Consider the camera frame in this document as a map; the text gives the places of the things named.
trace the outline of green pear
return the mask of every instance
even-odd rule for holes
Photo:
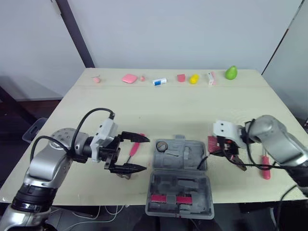
[[[226,71],[226,79],[232,80],[235,79],[237,76],[237,68],[236,66],[231,66],[227,71]]]

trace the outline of pink sponge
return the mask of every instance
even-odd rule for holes
[[[127,75],[125,75],[125,76],[122,78],[122,81],[123,81],[123,82],[126,82],[126,83],[129,83],[129,84],[132,84],[132,83],[135,82],[137,79],[138,79],[137,76],[132,75],[132,74],[127,74]]]
[[[185,82],[185,74],[178,75],[178,82]]]

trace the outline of blue and white tube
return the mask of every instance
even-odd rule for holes
[[[159,79],[153,80],[154,86],[161,85],[161,84],[164,84],[164,83],[167,83],[166,78],[159,78]]]

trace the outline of yellow toy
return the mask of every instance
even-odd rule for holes
[[[190,84],[196,84],[199,80],[199,75],[194,74],[189,78],[189,83]]]

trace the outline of small box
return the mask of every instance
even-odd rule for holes
[[[163,150],[157,149],[163,143]],[[211,185],[205,174],[205,144],[187,141],[177,135],[174,140],[155,143],[153,169],[145,212],[149,216],[213,219]]]

